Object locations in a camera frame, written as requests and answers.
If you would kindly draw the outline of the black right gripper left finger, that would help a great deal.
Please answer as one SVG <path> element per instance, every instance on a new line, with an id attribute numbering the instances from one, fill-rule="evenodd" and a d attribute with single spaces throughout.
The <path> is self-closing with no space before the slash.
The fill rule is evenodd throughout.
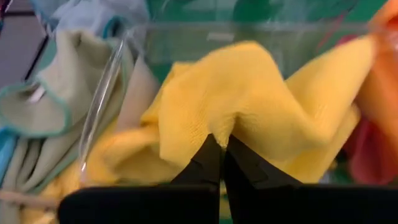
<path id="1" fill-rule="evenodd" d="M 221 148 L 208 135 L 168 184 L 90 187 L 65 197 L 59 224 L 218 224 Z"/>

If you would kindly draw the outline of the black aluminium table frame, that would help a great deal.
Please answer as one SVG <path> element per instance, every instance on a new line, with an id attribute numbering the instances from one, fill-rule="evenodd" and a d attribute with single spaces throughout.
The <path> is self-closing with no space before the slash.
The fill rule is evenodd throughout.
<path id="1" fill-rule="evenodd" d="M 47 44 L 49 42 L 49 35 L 45 34 L 44 38 L 41 40 L 39 46 L 37 47 L 37 50 L 34 54 L 34 58 L 32 62 L 30 63 L 29 69 L 26 72 L 26 75 L 22 79 L 24 82 L 27 81 L 30 76 L 36 71 L 37 67 L 39 66 L 39 62 L 41 61 L 41 58 L 47 48 Z"/>

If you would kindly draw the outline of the green table mat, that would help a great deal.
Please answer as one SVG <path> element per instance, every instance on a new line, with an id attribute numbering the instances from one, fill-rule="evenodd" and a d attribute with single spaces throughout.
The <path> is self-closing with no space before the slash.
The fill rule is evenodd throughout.
<path id="1" fill-rule="evenodd" d="M 387 0 L 146 0 L 156 25 L 145 61 L 160 82 L 175 62 L 194 62 L 232 42 L 255 40 L 288 78 L 344 34 L 360 34 Z"/>

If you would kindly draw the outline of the clear plastic bin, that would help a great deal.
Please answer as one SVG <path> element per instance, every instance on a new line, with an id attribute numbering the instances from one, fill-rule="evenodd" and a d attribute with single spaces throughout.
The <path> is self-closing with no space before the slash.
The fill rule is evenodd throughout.
<path id="1" fill-rule="evenodd" d="M 133 41 L 140 48 L 141 52 L 140 52 L 140 54 L 139 54 L 139 56 L 138 56 L 138 58 L 136 60 L 136 66 L 135 66 L 135 68 L 133 70 L 132 79 L 131 79 L 131 82 L 129 84 L 129 91 L 126 92 L 126 94 L 124 95 L 124 98 L 123 98 L 123 101 L 122 101 L 122 105 L 120 107 L 119 114 L 116 117 L 116 119 L 114 120 L 114 121 L 116 121 L 116 129 L 115 129 L 116 133 L 121 133 L 123 131 L 128 131 L 130 129 L 142 128 L 142 117 L 148 111 L 152 111 L 155 108 L 154 103 L 159 99 L 160 91 L 161 91 L 161 89 L 162 89 L 162 87 L 164 85 L 164 82 L 167 79 L 168 74 L 170 73 L 170 71 L 169 71 L 167 76 L 166 76 L 166 78 L 165 78 L 165 80 L 163 82 L 160 82 L 158 80 L 158 78 L 154 75 L 153 71 L 149 68 L 148 64 L 146 64 L 144 44 L 145 44 L 145 41 L 146 41 L 148 30 L 150 28 L 154 27 L 154 26 L 155 25 L 137 27 L 135 29 L 130 30 L 125 35 L 125 37 L 127 37 L 127 36 L 132 37 Z M 342 35 L 341 37 L 339 37 L 337 39 L 337 41 L 334 43 L 334 45 L 332 47 L 330 47 L 330 48 L 326 49 L 324 52 L 314 56 L 309 61 L 311 61 L 312 59 L 320 56 L 321 54 L 324 54 L 325 52 L 331 50 L 332 48 L 337 47 L 337 46 L 342 45 L 342 44 L 345 44 L 345 43 L 347 43 L 347 42 L 349 42 L 351 40 L 354 40 L 354 39 L 357 39 L 357 38 L 363 37 L 363 36 L 370 36 L 370 37 L 372 37 L 374 39 L 375 44 L 376 44 L 376 51 L 375 51 L 374 60 L 373 60 L 373 63 L 374 63 L 375 58 L 376 58 L 376 52 L 377 52 L 377 40 L 375 39 L 374 34 L 377 33 L 377 32 L 381 32 L 381 31 L 382 31 L 381 28 L 376 28 L 376 27 L 373 27 L 373 26 L 364 26 L 364 32 L 363 33 L 360 33 L 360 34 L 352 34 L 352 33 L 344 34 L 344 35 Z M 255 40 L 241 40 L 239 42 L 232 42 L 232 43 L 230 43 L 228 45 L 224 45 L 224 46 L 219 47 L 217 49 L 211 50 L 206 55 L 202 56 L 201 58 L 199 58 L 198 60 L 196 60 L 194 62 L 182 62 L 182 63 L 195 63 L 195 62 L 201 60 L 203 57 L 207 56 L 209 53 L 211 53 L 211 52 L 213 52 L 215 50 L 222 49 L 222 48 L 228 47 L 230 45 L 239 44 L 241 42 L 256 42 L 260 46 L 265 48 L 262 44 L 260 44 L 259 42 L 255 41 Z M 114 58 L 112 59 L 112 61 L 110 61 L 110 63 L 108 63 L 108 67 L 107 67 L 107 69 L 106 69 L 106 71 L 105 71 L 105 73 L 103 75 L 103 79 L 101 80 L 101 83 L 103 84 L 103 88 L 97 91 L 97 94 L 96 94 L 96 96 L 95 96 L 95 98 L 93 100 L 92 106 L 90 108 L 90 111 L 94 114 L 94 116 L 92 118 L 88 118 L 88 120 L 87 120 L 87 122 L 85 124 L 84 133 L 87 135 L 87 137 L 86 137 L 86 139 L 82 140 L 81 146 L 80 146 L 81 170 L 82 170 L 82 173 L 83 173 L 83 178 L 88 183 L 92 183 L 92 184 L 97 184 L 97 183 L 93 182 L 91 179 L 87 179 L 88 176 L 86 175 L 86 168 L 87 168 L 88 156 L 90 155 L 91 150 L 94 148 L 95 143 L 97 142 L 97 140 L 100 138 L 100 136 L 103 133 L 103 131 L 97 131 L 96 130 L 96 125 L 100 121 L 100 116 L 102 116 L 104 108 L 108 105 L 108 103 L 110 101 L 111 92 L 112 92 L 112 90 L 113 90 L 113 88 L 115 86 L 115 81 L 116 81 L 116 58 L 117 57 L 118 57 L 118 53 L 114 53 Z M 280 71 L 280 74 L 282 75 L 281 70 L 280 70 L 280 68 L 279 68 L 277 63 L 276 63 L 276 65 L 277 65 L 277 67 L 278 67 L 278 69 Z M 363 114 L 363 112 L 360 110 L 359 106 L 356 103 L 357 96 L 358 96 L 358 94 L 355 96 L 354 101 L 353 101 L 353 103 L 354 103 L 355 107 L 357 107 L 358 113 L 359 113 L 359 119 L 358 119 L 358 122 L 356 123 L 355 127 L 357 126 L 357 124 L 360 122 L 361 119 L 363 119 L 363 118 L 367 119 L 367 117 L 365 117 L 365 115 Z M 387 138 L 389 144 L 393 147 L 393 152 L 396 155 L 396 158 L 398 158 L 398 135 L 392 135 L 392 136 L 391 135 L 386 135 L 386 134 L 384 134 L 384 135 Z M 341 151 L 344 151 L 343 150 L 343 146 L 344 146 L 345 142 L 343 143 L 343 145 L 340 148 L 340 150 L 337 152 L 337 154 L 334 157 L 332 163 L 335 161 L 338 153 L 341 152 Z M 221 148 L 221 163 L 222 163 L 222 160 L 224 158 L 224 155 L 226 153 L 228 145 L 226 147 L 221 147 L 219 145 L 219 147 Z M 170 163 L 168 163 L 168 164 L 169 164 L 169 166 L 174 167 L 175 172 L 176 172 L 175 177 L 179 173 L 181 173 L 181 171 L 183 171 L 184 168 L 186 168 L 186 166 L 188 166 L 188 164 L 187 164 L 182 169 L 178 169 L 175 165 L 172 165 Z M 129 183 L 130 182 L 124 181 L 124 182 L 121 182 L 120 184 L 113 184 L 113 185 L 132 185 L 132 184 L 129 184 Z"/>

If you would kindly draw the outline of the yellow microfiber towel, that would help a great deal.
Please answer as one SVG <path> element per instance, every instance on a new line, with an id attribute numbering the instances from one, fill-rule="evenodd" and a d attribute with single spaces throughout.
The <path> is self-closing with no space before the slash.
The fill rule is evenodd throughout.
<path id="1" fill-rule="evenodd" d="M 130 182 L 132 185 L 159 184 L 175 177 L 174 167 L 153 151 L 158 147 L 157 126 L 130 129 L 116 133 L 116 121 L 103 131 L 88 156 L 86 175 L 93 182 L 113 185 Z M 80 161 L 69 162 L 53 180 L 39 192 L 43 198 L 60 201 L 68 194 L 87 186 L 81 181 Z M 22 208 L 21 224 L 58 224 L 55 212 L 43 208 Z"/>
<path id="2" fill-rule="evenodd" d="M 256 42 L 173 65 L 155 108 L 142 117 L 143 139 L 182 169 L 207 135 L 230 136 L 292 177 L 318 182 L 359 119 L 353 101 L 373 64 L 363 36 L 312 59 L 283 79 Z"/>

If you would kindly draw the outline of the pink microfiber towel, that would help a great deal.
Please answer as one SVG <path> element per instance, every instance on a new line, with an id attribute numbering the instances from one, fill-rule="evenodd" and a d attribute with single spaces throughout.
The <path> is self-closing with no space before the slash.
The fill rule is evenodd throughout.
<path id="1" fill-rule="evenodd" d="M 363 118 L 343 146 L 354 182 L 387 185 L 398 177 L 398 158 L 378 127 Z"/>

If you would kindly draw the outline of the grey-blue microfiber towel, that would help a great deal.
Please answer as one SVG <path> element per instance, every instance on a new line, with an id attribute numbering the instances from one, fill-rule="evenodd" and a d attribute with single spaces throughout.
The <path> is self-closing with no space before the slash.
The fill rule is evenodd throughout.
<path id="1" fill-rule="evenodd" d="M 88 30 L 109 37 L 115 28 L 149 22 L 146 0 L 29 0 L 48 34 Z"/>

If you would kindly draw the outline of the teal blue microfiber towel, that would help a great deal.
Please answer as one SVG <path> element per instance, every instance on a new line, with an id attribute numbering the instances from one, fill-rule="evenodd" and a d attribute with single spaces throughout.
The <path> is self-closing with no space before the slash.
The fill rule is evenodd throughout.
<path id="1" fill-rule="evenodd" d="M 18 137 L 6 128 L 0 128 L 0 186 L 14 153 Z"/>

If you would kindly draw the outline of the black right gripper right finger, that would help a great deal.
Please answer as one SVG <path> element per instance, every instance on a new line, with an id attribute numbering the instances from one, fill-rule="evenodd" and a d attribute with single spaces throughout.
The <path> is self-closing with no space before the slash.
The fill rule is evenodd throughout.
<path id="1" fill-rule="evenodd" d="M 398 224 L 398 189 L 304 184 L 234 136 L 224 158 L 234 224 Z"/>

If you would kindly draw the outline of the sage green microfiber towel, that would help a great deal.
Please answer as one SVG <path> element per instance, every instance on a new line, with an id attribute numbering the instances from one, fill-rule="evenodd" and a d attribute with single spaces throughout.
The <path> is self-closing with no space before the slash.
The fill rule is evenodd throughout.
<path id="1" fill-rule="evenodd" d="M 100 39 L 83 30 L 57 33 L 52 61 L 27 83 L 0 90 L 0 124 L 18 140 L 1 188 L 11 192 L 54 194 L 80 184 L 79 144 L 84 124 L 106 67 L 116 58 L 116 84 L 97 131 L 120 111 L 135 60 L 141 50 L 132 37 Z"/>

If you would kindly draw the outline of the orange microfiber towel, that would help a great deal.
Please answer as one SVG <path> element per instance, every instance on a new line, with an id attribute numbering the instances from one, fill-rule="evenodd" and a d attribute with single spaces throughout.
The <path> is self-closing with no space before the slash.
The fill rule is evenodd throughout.
<path id="1" fill-rule="evenodd" d="M 398 135 L 398 0 L 388 0 L 371 25 L 381 28 L 376 58 L 356 103 L 368 120 L 386 135 Z"/>

